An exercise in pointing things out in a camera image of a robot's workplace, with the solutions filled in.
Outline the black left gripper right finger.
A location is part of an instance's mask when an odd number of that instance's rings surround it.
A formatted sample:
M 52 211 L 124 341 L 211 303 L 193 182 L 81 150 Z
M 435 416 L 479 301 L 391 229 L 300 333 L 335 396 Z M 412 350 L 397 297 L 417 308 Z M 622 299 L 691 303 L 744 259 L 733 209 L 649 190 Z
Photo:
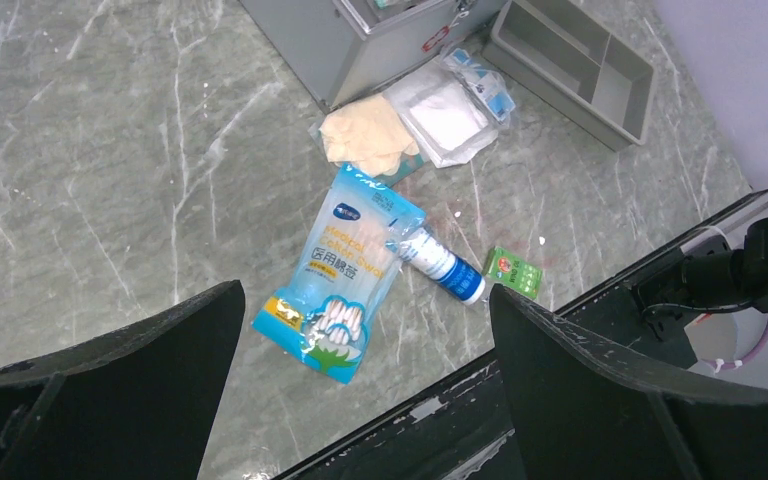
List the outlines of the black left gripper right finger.
M 768 479 L 768 389 L 652 359 L 501 285 L 495 355 L 530 479 Z

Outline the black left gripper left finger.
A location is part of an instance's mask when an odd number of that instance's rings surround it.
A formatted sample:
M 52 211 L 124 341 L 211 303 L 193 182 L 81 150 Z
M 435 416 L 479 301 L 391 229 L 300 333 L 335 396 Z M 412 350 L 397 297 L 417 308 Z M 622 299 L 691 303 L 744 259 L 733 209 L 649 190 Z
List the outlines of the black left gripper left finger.
M 193 479 L 245 313 L 227 281 L 0 368 L 0 479 Z

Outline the blue cotton swab bag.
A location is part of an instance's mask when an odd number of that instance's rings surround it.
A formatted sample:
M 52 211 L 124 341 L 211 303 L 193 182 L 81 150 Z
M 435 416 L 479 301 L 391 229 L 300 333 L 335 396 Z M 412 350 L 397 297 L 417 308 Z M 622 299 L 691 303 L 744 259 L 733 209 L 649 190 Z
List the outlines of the blue cotton swab bag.
M 254 329 L 311 369 L 349 383 L 401 267 L 396 248 L 425 220 L 421 208 L 343 165 L 289 284 L 265 302 Z

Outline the grey plastic divider tray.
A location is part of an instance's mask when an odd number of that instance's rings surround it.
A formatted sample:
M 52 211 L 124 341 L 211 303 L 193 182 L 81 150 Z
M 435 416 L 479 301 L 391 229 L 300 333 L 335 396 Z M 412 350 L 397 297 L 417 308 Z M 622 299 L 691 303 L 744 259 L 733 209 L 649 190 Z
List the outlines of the grey plastic divider tray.
M 611 150 L 645 143 L 655 67 L 572 2 L 507 2 L 482 55 Z

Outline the beige latex gloves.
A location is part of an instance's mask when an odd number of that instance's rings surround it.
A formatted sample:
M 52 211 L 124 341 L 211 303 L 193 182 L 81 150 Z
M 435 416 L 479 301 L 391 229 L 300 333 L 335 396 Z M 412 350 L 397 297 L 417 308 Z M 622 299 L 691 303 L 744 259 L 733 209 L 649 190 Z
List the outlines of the beige latex gloves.
M 382 94 L 328 114 L 319 133 L 329 162 L 350 163 L 370 177 L 394 175 L 403 156 L 419 154 L 416 140 Z

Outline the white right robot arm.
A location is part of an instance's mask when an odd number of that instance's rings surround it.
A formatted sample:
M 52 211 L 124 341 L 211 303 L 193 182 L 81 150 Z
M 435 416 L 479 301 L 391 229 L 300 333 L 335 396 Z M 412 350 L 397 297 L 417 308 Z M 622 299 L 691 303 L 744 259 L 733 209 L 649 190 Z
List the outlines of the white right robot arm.
M 640 286 L 638 298 L 647 321 L 749 308 L 768 314 L 768 217 L 749 226 L 741 248 L 685 256 Z

